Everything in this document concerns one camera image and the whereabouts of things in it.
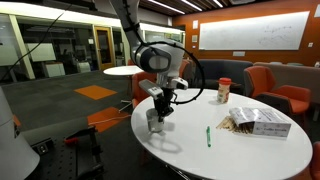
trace jar lid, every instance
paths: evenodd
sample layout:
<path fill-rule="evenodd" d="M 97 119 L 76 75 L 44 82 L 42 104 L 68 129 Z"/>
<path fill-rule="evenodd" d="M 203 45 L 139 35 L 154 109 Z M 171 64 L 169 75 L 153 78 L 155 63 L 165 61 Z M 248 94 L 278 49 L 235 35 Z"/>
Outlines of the jar lid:
<path fill-rule="evenodd" d="M 231 79 L 230 78 L 220 78 L 219 83 L 222 85 L 230 85 L 231 84 Z"/>

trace gray couch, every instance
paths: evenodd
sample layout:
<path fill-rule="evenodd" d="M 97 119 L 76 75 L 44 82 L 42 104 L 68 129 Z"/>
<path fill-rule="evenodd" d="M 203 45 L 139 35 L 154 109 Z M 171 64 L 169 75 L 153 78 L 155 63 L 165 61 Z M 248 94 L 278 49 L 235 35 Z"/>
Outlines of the gray couch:
<path fill-rule="evenodd" d="M 292 85 L 310 89 L 311 103 L 316 107 L 313 119 L 318 119 L 320 112 L 320 68 L 263 62 L 256 62 L 254 66 L 266 66 L 271 69 L 276 79 L 275 88 L 282 85 Z"/>
<path fill-rule="evenodd" d="M 252 62 L 228 59 L 199 59 L 199 62 L 204 70 L 206 89 L 218 89 L 217 80 L 228 77 L 234 83 L 230 91 L 237 94 L 244 93 L 243 71 L 252 66 Z M 198 68 L 195 71 L 195 87 L 201 87 L 201 74 Z"/>

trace white table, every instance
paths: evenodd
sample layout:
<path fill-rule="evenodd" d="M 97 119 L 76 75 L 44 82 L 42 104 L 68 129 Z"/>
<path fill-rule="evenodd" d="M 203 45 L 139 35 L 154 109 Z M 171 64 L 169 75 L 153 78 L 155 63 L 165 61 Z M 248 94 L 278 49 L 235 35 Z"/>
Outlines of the white table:
<path fill-rule="evenodd" d="M 196 95 L 198 89 L 175 92 L 177 101 L 182 101 Z M 148 131 L 145 113 L 154 107 L 149 97 L 134 109 L 133 132 L 143 147 L 164 163 L 204 179 L 287 179 L 306 168 L 312 145 L 297 123 L 275 110 L 292 124 L 286 139 L 216 129 L 230 108 L 269 107 L 236 94 L 230 94 L 227 104 L 219 104 L 216 95 L 216 90 L 204 90 L 196 101 L 172 105 L 174 112 L 165 118 L 160 133 Z M 207 146 L 207 126 L 211 128 L 211 147 Z"/>
<path fill-rule="evenodd" d="M 118 66 L 113 68 L 108 68 L 103 71 L 104 74 L 113 76 L 132 76 L 136 73 L 142 72 L 138 66 Z"/>
<path fill-rule="evenodd" d="M 131 96 L 132 94 L 131 93 L 131 84 L 132 84 L 131 76 L 142 71 L 143 70 L 140 69 L 138 66 L 132 65 L 132 66 L 118 66 L 118 67 L 108 68 L 104 70 L 103 73 L 108 75 L 113 75 L 113 76 L 129 76 L 128 93 Z M 123 108 L 119 109 L 119 112 L 121 112 L 122 110 L 124 110 L 125 108 L 129 107 L 132 104 L 131 101 L 127 101 L 127 100 L 121 100 L 121 102 L 128 103 L 128 104 Z"/>

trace whiteboard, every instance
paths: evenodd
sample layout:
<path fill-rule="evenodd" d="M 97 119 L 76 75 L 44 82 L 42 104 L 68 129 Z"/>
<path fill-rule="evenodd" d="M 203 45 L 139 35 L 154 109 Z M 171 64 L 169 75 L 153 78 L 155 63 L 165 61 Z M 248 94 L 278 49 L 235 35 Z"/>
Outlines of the whiteboard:
<path fill-rule="evenodd" d="M 18 59 L 16 49 L 13 45 L 0 46 L 0 66 L 11 66 Z"/>
<path fill-rule="evenodd" d="M 28 51 L 31 51 L 37 45 L 38 43 L 27 43 L 26 47 Z M 30 53 L 30 56 L 33 62 L 56 60 L 56 56 L 54 54 L 53 46 L 51 43 L 40 44 Z"/>
<path fill-rule="evenodd" d="M 200 24 L 200 50 L 298 50 L 309 11 Z"/>

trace glass door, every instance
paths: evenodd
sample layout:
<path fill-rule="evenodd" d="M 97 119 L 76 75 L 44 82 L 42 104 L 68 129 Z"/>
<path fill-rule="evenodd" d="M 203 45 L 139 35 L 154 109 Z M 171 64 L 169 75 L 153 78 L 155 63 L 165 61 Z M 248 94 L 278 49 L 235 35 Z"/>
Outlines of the glass door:
<path fill-rule="evenodd" d="M 114 67 L 114 51 L 111 41 L 111 29 L 94 27 L 100 70 Z"/>

